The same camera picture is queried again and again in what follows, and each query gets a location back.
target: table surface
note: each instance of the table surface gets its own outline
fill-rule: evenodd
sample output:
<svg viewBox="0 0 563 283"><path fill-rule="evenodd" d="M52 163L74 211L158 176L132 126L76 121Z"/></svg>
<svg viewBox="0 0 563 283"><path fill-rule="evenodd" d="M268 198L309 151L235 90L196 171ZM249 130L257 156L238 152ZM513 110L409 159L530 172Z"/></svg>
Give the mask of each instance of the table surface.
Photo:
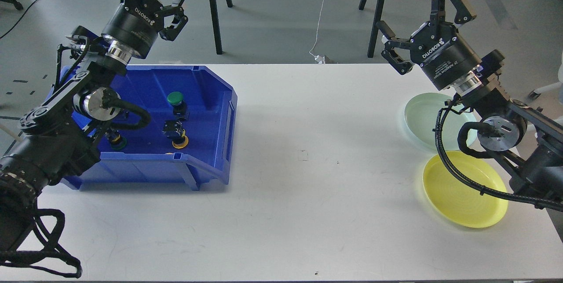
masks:
<svg viewBox="0 0 563 283"><path fill-rule="evenodd" d="M431 208L421 180L434 153L402 122L410 98L436 92L420 69L209 68L239 97L230 184L46 187L39 205L66 214L61 243L82 261L81 279L563 277L563 244L545 211L510 203L498 224L469 229ZM0 279L60 278L0 268Z"/></svg>

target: concrete floor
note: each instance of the concrete floor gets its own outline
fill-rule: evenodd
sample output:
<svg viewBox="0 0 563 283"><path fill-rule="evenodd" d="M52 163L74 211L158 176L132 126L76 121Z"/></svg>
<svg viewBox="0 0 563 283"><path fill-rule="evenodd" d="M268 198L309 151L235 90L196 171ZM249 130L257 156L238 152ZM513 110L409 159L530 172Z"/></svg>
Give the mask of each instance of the concrete floor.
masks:
<svg viewBox="0 0 563 283"><path fill-rule="evenodd" d="M27 7L33 0L18 0ZM557 81L563 50L563 0L469 0L477 19L460 31L477 54L498 48L506 56L501 81L514 98ZM161 0L169 4L171 0ZM223 55L215 53L208 0L186 0L189 22L175 42L157 40L146 60L134 63L262 64L311 63L308 53L315 43L322 0L217 0ZM369 33L376 0L368 0L364 11L359 0L325 0L314 54L339 63L382 63L367 58ZM55 70L55 50L66 44L64 34L77 25L100 33L113 16L119 0L40 0L8 36L0 40L0 122L16 130L22 113L41 102ZM448 18L453 8L447 7ZM429 0L386 0L383 19L399 37L407 37L428 19ZM0 33L7 31L21 12L0 4ZM563 115L557 92L549 92L530 103L541 105L552 118ZM0 149L13 139L0 132ZM519 147L530 154L535 141L527 137ZM563 217L551 213L563 238Z"/></svg>

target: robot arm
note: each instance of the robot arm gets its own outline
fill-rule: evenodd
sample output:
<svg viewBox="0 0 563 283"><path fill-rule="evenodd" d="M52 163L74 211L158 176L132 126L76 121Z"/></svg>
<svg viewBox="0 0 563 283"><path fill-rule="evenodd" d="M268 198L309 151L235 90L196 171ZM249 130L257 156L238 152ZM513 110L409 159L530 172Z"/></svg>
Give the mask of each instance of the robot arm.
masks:
<svg viewBox="0 0 563 283"><path fill-rule="evenodd" d="M26 137L11 154L0 158L0 265L80 277L80 262L58 244L64 214L55 209L38 209L37 197L45 186L58 184L68 175L81 175L99 162L97 145L104 134L115 137L117 129L139 129L150 122L146 110L121 100L110 85L116 76L127 73L132 57L146 58L158 34L165 40L177 37L187 23L183 1L163 6L157 0L121 0L102 36L79 26L67 36L73 44L59 47L52 95L20 119L20 129ZM172 25L165 27L167 16L174 18ZM60 56L65 49L72 49L76 62L61 77ZM72 72L76 74L67 80ZM112 123L123 109L137 114L140 120ZM88 117L89 124L79 127L72 119L73 112ZM40 220L46 215L57 219L50 233ZM17 251L31 231L44 249ZM61 259L77 271L59 273L33 265L45 257Z"/></svg>
<svg viewBox="0 0 563 283"><path fill-rule="evenodd" d="M454 176L479 190L482 195L486 193L532 203L537 208L550 207L563 211L563 205L560 204L563 199L563 127L509 97L498 81L504 56L494 50L484 58L479 58L458 31L459 26L476 18L473 10L466 0L450 0L457 13L455 22L446 22L445 1L432 0L430 20L422 24L410 38L396 38L385 22L378 22L378 28L388 39L382 56L399 74L410 72L413 65L418 64L438 90L453 87L457 94L449 108L444 108L444 117L452 111L454 104L459 103L479 113L482 118L480 123L467 123L461 129L458 137L460 150L474 157L494 158L511 175L509 184L514 194L499 194L452 169L450 172ZM395 52L396 48L409 50L410 60L401 58ZM528 123L537 129L538 147L524 160L509 149L520 143ZM474 151L465 145L466 139L463 137L467 137L471 129L478 130L477 136L485 152ZM441 143L440 131L438 121L435 129L437 147ZM445 151L440 150L440 147L438 151L448 167Z"/></svg>

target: blue plastic bin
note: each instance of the blue plastic bin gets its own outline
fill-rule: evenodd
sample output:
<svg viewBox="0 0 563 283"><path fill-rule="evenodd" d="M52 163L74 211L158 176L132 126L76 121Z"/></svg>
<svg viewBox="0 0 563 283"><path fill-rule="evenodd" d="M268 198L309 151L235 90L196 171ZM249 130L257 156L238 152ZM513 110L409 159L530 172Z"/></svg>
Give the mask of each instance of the blue plastic bin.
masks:
<svg viewBox="0 0 563 283"><path fill-rule="evenodd" d="M113 151L104 138L101 161L62 182L73 189L86 183L186 183L195 191L212 179L228 184L237 108L233 87L205 66L129 65L127 70L111 87L121 99L145 108L151 123L141 130L121 130L127 146L120 151ZM175 119L166 100L174 91L183 94L189 110L183 121L189 144L181 150L162 133L165 121ZM82 126L89 121L76 113L73 118ZM128 119L121 114L114 121L137 119L130 113Z"/></svg>

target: light green plate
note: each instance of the light green plate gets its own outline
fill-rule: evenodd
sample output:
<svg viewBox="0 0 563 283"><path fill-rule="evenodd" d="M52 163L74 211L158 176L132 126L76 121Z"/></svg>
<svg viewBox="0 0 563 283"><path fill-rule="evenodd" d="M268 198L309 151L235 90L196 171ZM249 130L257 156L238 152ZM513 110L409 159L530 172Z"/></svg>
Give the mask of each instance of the light green plate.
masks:
<svg viewBox="0 0 563 283"><path fill-rule="evenodd" d="M450 96L428 92L412 98L405 107L406 126L424 145L436 150L434 143L434 127L438 111L444 108L444 101L451 99ZM453 112L448 113L446 122L442 129L442 141L446 150L459 150L457 136L459 129L464 123L476 121L472 113L461 115ZM477 138L477 131L470 130L467 136L467 145L471 145Z"/></svg>

